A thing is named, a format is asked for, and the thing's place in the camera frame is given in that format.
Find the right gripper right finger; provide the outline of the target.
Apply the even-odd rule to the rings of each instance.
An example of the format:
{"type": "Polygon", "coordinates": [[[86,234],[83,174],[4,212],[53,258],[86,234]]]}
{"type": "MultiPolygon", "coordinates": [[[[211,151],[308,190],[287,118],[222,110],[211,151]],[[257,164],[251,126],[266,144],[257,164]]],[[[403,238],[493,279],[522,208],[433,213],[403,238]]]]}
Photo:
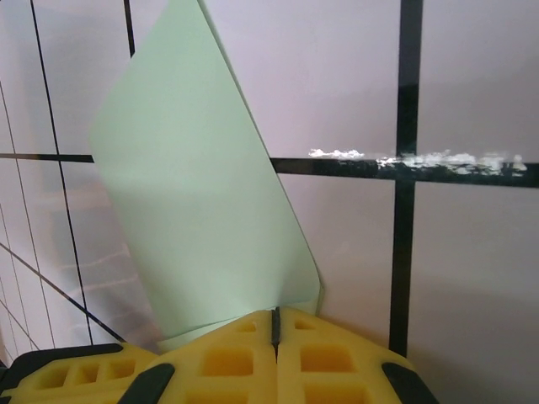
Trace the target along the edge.
{"type": "Polygon", "coordinates": [[[278,403],[437,403],[402,355],[297,309],[275,309],[278,403]]]}

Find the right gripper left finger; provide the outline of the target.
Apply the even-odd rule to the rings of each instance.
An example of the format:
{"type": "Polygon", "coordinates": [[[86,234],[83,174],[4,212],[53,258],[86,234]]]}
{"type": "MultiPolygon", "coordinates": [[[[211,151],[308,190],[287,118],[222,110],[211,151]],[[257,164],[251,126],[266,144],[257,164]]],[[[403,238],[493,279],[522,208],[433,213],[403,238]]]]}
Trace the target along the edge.
{"type": "Polygon", "coordinates": [[[154,359],[121,403],[276,403],[279,312],[256,311],[154,359]]]}

